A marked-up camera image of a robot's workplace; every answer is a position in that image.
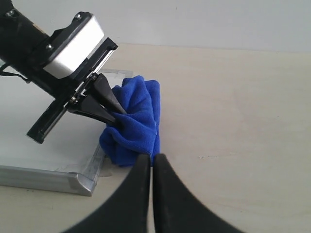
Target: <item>robotic arm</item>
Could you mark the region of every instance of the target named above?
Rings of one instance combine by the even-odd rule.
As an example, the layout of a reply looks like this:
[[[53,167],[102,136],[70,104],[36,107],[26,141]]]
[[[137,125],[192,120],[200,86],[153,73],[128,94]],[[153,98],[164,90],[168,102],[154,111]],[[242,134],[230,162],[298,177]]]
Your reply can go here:
[[[25,82],[33,82],[54,101],[27,135],[42,144],[66,111],[118,126],[112,112],[126,114],[107,78],[98,74],[117,45],[104,33],[95,16],[79,12],[66,28],[48,36],[19,12],[11,0],[0,0],[0,59]]]

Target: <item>white wall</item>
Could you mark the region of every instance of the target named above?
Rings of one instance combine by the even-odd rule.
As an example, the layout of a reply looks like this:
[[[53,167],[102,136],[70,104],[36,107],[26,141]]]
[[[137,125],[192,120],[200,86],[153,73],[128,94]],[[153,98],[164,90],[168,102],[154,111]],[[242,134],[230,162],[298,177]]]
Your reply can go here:
[[[13,0],[51,33],[79,11],[116,42],[311,51],[310,0]]]

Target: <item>blue microfiber cloth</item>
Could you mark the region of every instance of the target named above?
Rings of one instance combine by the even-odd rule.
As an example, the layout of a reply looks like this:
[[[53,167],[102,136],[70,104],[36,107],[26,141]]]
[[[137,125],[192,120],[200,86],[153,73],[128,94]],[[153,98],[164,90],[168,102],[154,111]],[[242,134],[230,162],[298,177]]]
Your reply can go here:
[[[123,125],[117,129],[107,126],[100,145],[112,163],[133,166],[139,154],[153,158],[160,153],[160,84],[155,80],[145,81],[142,76],[126,78],[122,87],[112,89],[127,114],[114,113]]]

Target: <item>white tray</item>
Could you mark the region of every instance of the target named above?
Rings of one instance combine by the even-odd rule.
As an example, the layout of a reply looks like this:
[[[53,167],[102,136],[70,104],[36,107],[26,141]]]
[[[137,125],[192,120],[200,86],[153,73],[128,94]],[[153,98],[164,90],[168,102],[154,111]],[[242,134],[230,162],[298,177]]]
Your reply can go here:
[[[111,87],[133,75],[102,73]],[[105,124],[66,113],[46,141],[37,144],[26,133],[52,97],[18,77],[0,78],[0,185],[91,196],[104,158],[99,136]]]

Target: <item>beige tabletop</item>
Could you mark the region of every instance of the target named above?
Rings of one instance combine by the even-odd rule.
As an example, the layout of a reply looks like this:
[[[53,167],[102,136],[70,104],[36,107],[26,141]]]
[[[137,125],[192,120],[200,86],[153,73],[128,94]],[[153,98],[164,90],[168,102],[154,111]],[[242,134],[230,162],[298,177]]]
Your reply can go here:
[[[310,63],[311,54],[120,45],[106,68],[161,83],[162,152],[207,207],[248,233],[307,233]],[[0,187],[0,232],[63,231],[127,173],[105,167],[91,198]]]

